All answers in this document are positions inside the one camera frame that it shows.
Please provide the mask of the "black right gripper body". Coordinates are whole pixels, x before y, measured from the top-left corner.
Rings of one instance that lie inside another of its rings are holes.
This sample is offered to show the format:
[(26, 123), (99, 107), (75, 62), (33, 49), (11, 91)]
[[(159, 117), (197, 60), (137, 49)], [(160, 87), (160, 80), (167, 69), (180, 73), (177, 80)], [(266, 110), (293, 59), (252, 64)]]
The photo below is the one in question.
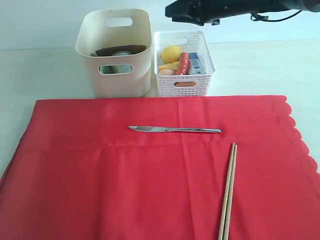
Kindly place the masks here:
[(190, 0), (187, 20), (198, 26), (206, 23), (219, 25), (220, 19), (239, 13), (239, 0)]

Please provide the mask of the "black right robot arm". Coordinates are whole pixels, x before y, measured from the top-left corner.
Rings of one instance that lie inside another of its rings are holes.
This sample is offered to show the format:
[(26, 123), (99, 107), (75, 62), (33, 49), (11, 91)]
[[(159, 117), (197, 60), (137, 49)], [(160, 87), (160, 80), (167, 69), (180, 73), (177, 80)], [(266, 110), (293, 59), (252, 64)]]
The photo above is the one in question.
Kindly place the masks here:
[[(297, 12), (278, 20), (270, 20), (264, 13), (296, 10)], [(295, 17), (302, 11), (318, 13), (318, 0), (176, 0), (165, 7), (165, 16), (173, 22), (198, 26), (220, 24), (220, 19), (250, 14), (254, 22), (276, 23)]]

